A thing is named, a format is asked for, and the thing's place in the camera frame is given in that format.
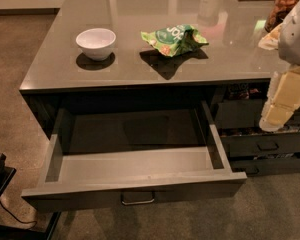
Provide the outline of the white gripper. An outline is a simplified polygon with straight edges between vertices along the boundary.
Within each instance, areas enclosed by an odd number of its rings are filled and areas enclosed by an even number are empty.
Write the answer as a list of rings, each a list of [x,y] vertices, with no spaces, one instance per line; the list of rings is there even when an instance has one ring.
[[[275,72],[269,84],[259,127],[263,131],[274,132],[282,128],[300,108],[300,0],[282,25],[279,24],[261,38],[258,47],[278,49],[282,60],[295,64],[283,73]]]

